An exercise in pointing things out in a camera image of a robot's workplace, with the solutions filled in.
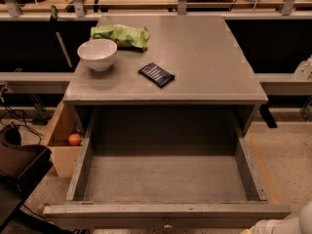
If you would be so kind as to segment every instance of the metal frame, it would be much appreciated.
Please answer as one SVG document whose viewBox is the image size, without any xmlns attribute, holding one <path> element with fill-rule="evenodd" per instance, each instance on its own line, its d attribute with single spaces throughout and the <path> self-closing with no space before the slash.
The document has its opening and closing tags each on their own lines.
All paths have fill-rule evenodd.
<svg viewBox="0 0 312 234">
<path fill-rule="evenodd" d="M 267 5 L 276 5 L 277 8 L 279 7 L 278 13 L 282 16 L 289 16 L 292 12 L 293 12 L 293 8 L 295 5 L 302 5 L 302 3 L 295 3 L 295 0 L 284 0 L 283 2 L 276 2 L 276 3 L 258 3 L 259 7 L 263 7 L 265 8 Z M 22 15 L 22 9 L 20 8 L 20 6 L 17 4 L 16 0 L 5 0 L 6 4 L 7 4 L 7 8 L 8 8 L 8 12 L 9 15 L 12 18 L 16 18 L 19 17 L 20 15 Z M 73 0 L 73 5 L 75 8 L 75 16 L 77 18 L 83 18 L 88 14 L 88 11 L 86 10 L 86 7 L 84 5 L 84 1 L 83 0 Z M 146 8 L 146 5 L 144 4 L 137 4 L 137 5 L 129 5 L 129 8 L 135 6 L 135 8 L 137 9 L 144 9 Z M 172 5 L 162 5 L 159 4 L 158 7 L 161 8 L 166 8 L 166 6 L 172 6 Z M 228 8 L 228 5 L 224 4 L 224 3 L 187 3 L 187 0 L 177 0 L 177 14 L 178 15 L 186 15 L 186 11 L 187 8 L 194 8 L 198 6 L 200 6 L 200 8 Z M 240 7 L 250 7 L 250 5 L 239 5 Z M 306 6 L 311 7 L 312 6 L 312 2 L 311 3 L 307 3 Z"/>
<path fill-rule="evenodd" d="M 294 74 L 256 74 L 267 95 L 275 96 L 310 96 L 300 109 L 305 121 L 309 121 L 312 105 L 312 77 L 299 80 Z"/>
<path fill-rule="evenodd" d="M 4 1 L 7 5 L 8 12 L 11 17 L 15 18 L 21 15 L 21 9 L 20 6 L 17 4 L 16 0 L 4 0 Z"/>
<path fill-rule="evenodd" d="M 72 73 L 1 73 L 15 94 L 64 94 Z"/>
</svg>

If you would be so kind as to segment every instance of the cardboard box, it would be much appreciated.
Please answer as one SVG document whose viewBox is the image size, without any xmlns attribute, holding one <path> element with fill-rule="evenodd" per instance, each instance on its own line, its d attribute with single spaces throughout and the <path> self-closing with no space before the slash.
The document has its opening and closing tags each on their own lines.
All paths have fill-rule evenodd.
<svg viewBox="0 0 312 234">
<path fill-rule="evenodd" d="M 41 141 L 52 151 L 51 160 L 59 177 L 72 177 L 81 146 L 70 146 L 68 137 L 76 133 L 76 125 L 68 105 L 58 104 Z"/>
</svg>

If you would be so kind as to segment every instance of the electrical outlet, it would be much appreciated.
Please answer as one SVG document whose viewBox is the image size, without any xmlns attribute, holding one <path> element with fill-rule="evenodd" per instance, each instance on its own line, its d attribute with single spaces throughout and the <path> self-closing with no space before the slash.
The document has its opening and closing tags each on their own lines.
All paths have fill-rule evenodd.
<svg viewBox="0 0 312 234">
<path fill-rule="evenodd" d="M 9 84 L 7 82 L 3 82 L 3 81 L 0 81 L 0 90 L 5 87 L 7 89 L 6 93 L 10 93 L 12 94 L 13 93 L 13 90 L 12 88 L 9 86 Z"/>
</svg>

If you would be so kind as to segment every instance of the white object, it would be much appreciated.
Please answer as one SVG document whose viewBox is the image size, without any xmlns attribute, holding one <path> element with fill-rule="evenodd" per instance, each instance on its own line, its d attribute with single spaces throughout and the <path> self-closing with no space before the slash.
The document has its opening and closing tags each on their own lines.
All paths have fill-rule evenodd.
<svg viewBox="0 0 312 234">
<path fill-rule="evenodd" d="M 92 39 L 78 48 L 78 56 L 95 71 L 108 69 L 116 60 L 117 45 L 108 39 Z"/>
<path fill-rule="evenodd" d="M 308 79 L 312 72 L 312 56 L 308 60 L 304 60 L 300 63 L 294 72 L 296 78 L 305 80 Z"/>
<path fill-rule="evenodd" d="M 253 234 L 312 234 L 312 202 L 305 206 L 299 217 L 285 220 L 262 220 Z"/>
<path fill-rule="evenodd" d="M 243 232 L 241 232 L 241 234 L 253 234 L 253 231 L 254 231 L 254 227 L 251 228 L 251 229 L 246 229 L 246 230 L 243 230 Z"/>
</svg>

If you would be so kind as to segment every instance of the open drawer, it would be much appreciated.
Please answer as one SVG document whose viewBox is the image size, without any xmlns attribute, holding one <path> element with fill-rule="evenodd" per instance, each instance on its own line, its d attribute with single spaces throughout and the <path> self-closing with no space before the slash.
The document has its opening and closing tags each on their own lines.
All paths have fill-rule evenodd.
<svg viewBox="0 0 312 234">
<path fill-rule="evenodd" d="M 256 179 L 232 105 L 96 106 L 63 228 L 250 227 L 282 218 Z"/>
</svg>

